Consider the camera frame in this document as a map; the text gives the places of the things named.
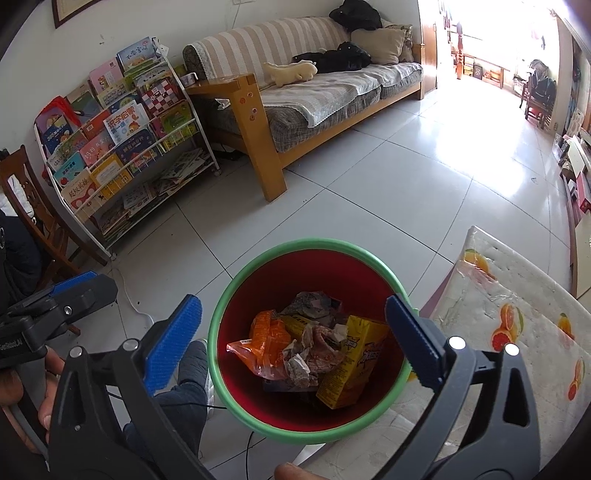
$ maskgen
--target orange plastic bag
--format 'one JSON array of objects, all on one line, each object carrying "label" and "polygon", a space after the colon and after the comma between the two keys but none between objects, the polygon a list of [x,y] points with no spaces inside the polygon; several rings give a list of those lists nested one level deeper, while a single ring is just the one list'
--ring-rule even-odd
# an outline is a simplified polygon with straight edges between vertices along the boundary
[{"label": "orange plastic bag", "polygon": [[258,314],[251,326],[253,338],[229,343],[226,350],[236,354],[255,375],[267,380],[283,380],[287,378],[283,350],[291,343],[291,336],[285,324],[272,317],[272,311]]}]

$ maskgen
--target yellow snack box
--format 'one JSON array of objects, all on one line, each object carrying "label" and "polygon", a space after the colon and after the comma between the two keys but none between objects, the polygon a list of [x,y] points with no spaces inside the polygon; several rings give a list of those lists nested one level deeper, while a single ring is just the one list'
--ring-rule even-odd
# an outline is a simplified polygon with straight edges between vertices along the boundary
[{"label": "yellow snack box", "polygon": [[353,405],[359,399],[389,332],[385,323],[350,315],[347,339],[341,349],[346,357],[320,383],[316,397],[330,408]]},{"label": "yellow snack box", "polygon": [[287,333],[295,340],[300,341],[301,336],[304,334],[304,329],[311,320],[300,315],[279,315],[279,318],[283,320]]}]

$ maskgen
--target wooden sofa frame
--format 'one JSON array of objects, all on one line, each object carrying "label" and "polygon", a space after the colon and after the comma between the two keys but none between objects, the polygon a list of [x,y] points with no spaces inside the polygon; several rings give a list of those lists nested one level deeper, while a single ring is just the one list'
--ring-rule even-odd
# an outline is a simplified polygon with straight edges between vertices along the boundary
[{"label": "wooden sofa frame", "polygon": [[[425,58],[424,50],[424,44],[413,44],[413,56],[417,63],[422,63]],[[262,105],[261,94],[253,74],[202,80],[188,87],[187,93],[192,96],[230,100],[241,135],[209,128],[207,129],[209,141],[227,145],[248,155],[263,194],[266,200],[271,202],[287,190],[283,169],[289,164],[354,124],[412,93],[417,98],[423,99],[425,91],[423,82],[413,85],[397,95],[378,101],[362,112],[303,141],[284,153],[279,153],[275,149],[267,115]]]}]

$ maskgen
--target picture frame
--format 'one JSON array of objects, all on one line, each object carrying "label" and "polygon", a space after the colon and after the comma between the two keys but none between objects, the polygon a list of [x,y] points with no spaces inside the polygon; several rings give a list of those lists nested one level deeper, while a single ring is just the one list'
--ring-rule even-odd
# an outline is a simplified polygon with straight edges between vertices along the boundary
[{"label": "picture frame", "polygon": [[100,0],[51,0],[56,28],[98,2]]}]

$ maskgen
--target green trash can rim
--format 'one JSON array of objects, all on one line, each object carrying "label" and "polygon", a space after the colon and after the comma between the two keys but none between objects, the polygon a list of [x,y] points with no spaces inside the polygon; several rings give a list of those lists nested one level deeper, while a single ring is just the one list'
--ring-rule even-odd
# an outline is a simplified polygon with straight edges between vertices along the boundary
[{"label": "green trash can rim", "polygon": [[282,255],[310,249],[341,252],[362,261],[365,265],[369,266],[380,275],[395,292],[400,293],[404,300],[410,304],[408,295],[402,284],[396,278],[396,275],[384,264],[384,262],[367,250],[343,240],[332,238],[303,238],[293,240],[291,242],[277,245],[250,261],[226,287],[226,290],[222,294],[217,303],[216,309],[213,312],[212,321],[209,327],[207,344],[211,346],[211,348],[207,349],[207,361],[209,363],[213,386],[215,387],[217,394],[228,410],[238,417],[242,423],[255,432],[277,441],[315,445],[318,443],[334,442],[335,440],[352,435],[377,420],[390,407],[390,405],[394,403],[396,398],[402,392],[402,389],[408,380],[408,376],[410,375],[411,366],[405,357],[394,385],[375,407],[359,418],[330,430],[322,430],[319,432],[294,432],[291,430],[280,429],[258,420],[234,400],[232,394],[226,387],[217,361],[217,334],[228,303],[240,285],[242,285],[242,283],[259,267],[270,262],[274,258],[281,257]]}]

